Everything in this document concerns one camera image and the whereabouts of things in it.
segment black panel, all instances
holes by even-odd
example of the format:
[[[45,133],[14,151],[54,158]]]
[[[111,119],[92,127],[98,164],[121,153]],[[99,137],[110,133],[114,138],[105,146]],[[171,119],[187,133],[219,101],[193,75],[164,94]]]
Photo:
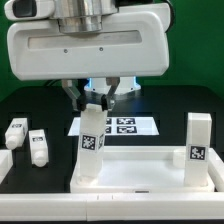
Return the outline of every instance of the black panel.
[[[37,15],[37,4],[35,0],[15,0],[13,13],[17,18],[35,17]]]

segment white robot body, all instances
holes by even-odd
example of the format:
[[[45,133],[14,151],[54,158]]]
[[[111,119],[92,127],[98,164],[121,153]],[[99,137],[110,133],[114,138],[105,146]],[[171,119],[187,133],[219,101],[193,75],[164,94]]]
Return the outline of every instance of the white robot body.
[[[63,34],[56,19],[15,23],[12,71],[20,80],[159,76],[169,66],[169,25],[167,4],[121,7],[97,32]]]

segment white pillar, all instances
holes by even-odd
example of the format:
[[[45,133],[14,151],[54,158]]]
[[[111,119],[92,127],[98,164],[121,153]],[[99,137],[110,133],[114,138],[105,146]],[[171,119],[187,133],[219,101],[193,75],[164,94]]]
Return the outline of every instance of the white pillar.
[[[81,113],[78,146],[78,183],[97,179],[103,163],[107,111],[100,105],[88,104]]]
[[[188,114],[185,186],[207,186],[211,126],[210,114]]]

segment table surface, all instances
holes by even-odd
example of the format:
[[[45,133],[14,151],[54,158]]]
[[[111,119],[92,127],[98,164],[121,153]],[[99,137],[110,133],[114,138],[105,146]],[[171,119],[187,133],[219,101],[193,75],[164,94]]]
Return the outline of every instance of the table surface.
[[[140,97],[118,101],[110,116],[153,116],[160,135],[108,136],[106,145],[183,146],[188,112],[211,114],[211,147],[222,155],[224,101],[208,88],[198,86],[145,87]],[[3,100],[0,103],[0,149],[5,148],[4,134],[12,119],[27,117],[29,130],[45,130],[49,164],[44,168],[31,165],[27,136],[24,145],[13,151],[14,165],[0,185],[0,193],[69,193],[78,137],[67,134],[74,116],[79,115],[72,110],[71,100],[60,87],[26,87]]]

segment white block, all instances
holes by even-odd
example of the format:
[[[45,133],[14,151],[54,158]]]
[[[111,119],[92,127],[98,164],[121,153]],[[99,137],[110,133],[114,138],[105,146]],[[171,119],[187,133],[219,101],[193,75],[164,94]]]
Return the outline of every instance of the white block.
[[[107,111],[101,106],[88,104],[81,113],[78,166],[79,181],[97,178],[102,168]]]
[[[0,184],[13,165],[12,151],[0,150]]]
[[[43,167],[49,162],[44,130],[29,131],[32,164]]]
[[[15,149],[23,145],[28,131],[27,118],[13,119],[5,133],[6,147]]]
[[[186,150],[175,149],[173,151],[173,165],[176,168],[184,169],[185,168],[185,160],[186,160]]]
[[[208,149],[212,119],[210,114],[189,113],[187,127],[186,186],[206,186],[208,176]]]

